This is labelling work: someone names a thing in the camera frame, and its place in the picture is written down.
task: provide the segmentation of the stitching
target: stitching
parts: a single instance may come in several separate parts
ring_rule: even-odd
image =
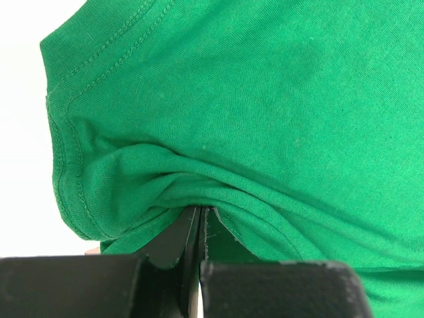
[[[70,79],[72,76],[77,74],[81,69],[92,63],[96,58],[101,55],[101,53],[103,53],[103,51],[105,51],[112,43],[114,43],[114,41],[116,41],[120,36],[126,33],[126,31],[130,30],[131,27],[135,25],[135,22],[137,22],[139,18],[143,17],[144,14],[149,10],[149,8],[151,8],[155,1],[156,0],[146,0],[142,4],[142,6],[136,12],[134,12],[127,21],[125,21],[125,24],[109,40],[107,40],[95,54],[93,54],[87,60],[82,62],[79,66],[74,68],[70,73],[62,77],[60,81],[54,86],[52,92],[55,91],[58,86],[62,85],[66,80]]]
[[[62,154],[62,146],[61,146],[61,138],[60,138],[60,133],[58,130],[58,127],[56,125],[56,123],[53,121],[53,118],[49,115],[48,119],[50,121],[50,124],[52,126],[52,131],[53,131],[53,139],[54,139],[54,144],[56,145],[56,154],[55,157],[58,161],[58,165],[57,165],[57,169],[58,169],[58,177],[56,178],[56,181],[53,183],[53,192],[54,192],[54,196],[56,197],[56,201],[58,203],[58,207],[59,210],[62,212],[63,217],[67,220],[67,222],[69,222],[69,224],[71,225],[72,229],[83,239],[89,239],[89,237],[85,234],[82,233],[72,222],[72,220],[69,218],[68,212],[65,209],[65,206],[63,204],[62,198],[60,197],[59,194],[59,181],[62,178],[62,172],[63,172],[63,167],[64,167],[64,160],[63,160],[63,154]]]
[[[97,79],[92,81],[85,88],[81,89],[78,93],[71,96],[69,98],[68,102],[66,103],[65,120],[66,120],[66,123],[71,128],[71,132],[72,132],[72,136],[74,138],[76,152],[77,152],[77,164],[78,164],[79,173],[76,176],[76,178],[78,179],[77,186],[78,186],[79,200],[80,200],[87,216],[90,218],[90,220],[93,222],[93,224],[97,227],[97,229],[101,232],[101,234],[105,235],[108,239],[112,239],[112,237],[110,237],[108,234],[106,234],[100,228],[99,224],[94,219],[93,215],[91,214],[90,210],[88,209],[88,206],[87,206],[84,194],[83,194],[83,187],[82,187],[82,183],[81,183],[81,174],[82,174],[82,170],[83,170],[83,155],[82,155],[82,150],[81,150],[81,144],[80,144],[80,141],[78,140],[78,135],[77,135],[77,132],[75,130],[75,127],[73,126],[73,124],[70,122],[70,120],[68,118],[70,103],[72,101],[75,101],[78,97],[82,96],[85,92],[89,91],[90,89],[92,89],[93,87],[98,85],[101,81],[103,81],[105,78],[107,78],[109,75],[111,75],[112,72],[114,72],[117,68],[119,68],[119,66],[121,66],[133,54],[133,52],[144,42],[144,40],[146,40],[146,38],[148,38],[148,36],[153,32],[153,30],[162,22],[162,19],[164,18],[166,13],[172,8],[174,3],[175,3],[175,0],[172,0],[168,5],[166,5],[166,7],[162,10],[162,13],[159,15],[159,17],[156,19],[156,21],[150,26],[150,28],[137,40],[137,42],[135,42],[135,44],[122,57],[120,57],[118,59],[118,61],[115,62],[115,64],[113,64],[106,72],[101,74]]]

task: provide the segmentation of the white background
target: white background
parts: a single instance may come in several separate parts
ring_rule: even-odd
[[[52,189],[52,146],[39,42],[85,0],[0,4],[0,258],[83,254],[60,218]]]

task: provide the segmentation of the clothing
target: clothing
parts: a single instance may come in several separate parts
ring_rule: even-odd
[[[41,43],[64,221],[134,252],[187,205],[424,313],[420,1],[89,0]]]

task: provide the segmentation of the green shirt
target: green shirt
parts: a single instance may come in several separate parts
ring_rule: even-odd
[[[424,317],[422,1],[89,0],[41,43],[65,222],[133,252],[187,205]]]

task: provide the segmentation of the cloth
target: cloth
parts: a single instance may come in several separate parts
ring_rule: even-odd
[[[187,205],[424,313],[422,1],[89,0],[41,43],[64,221],[134,252]]]

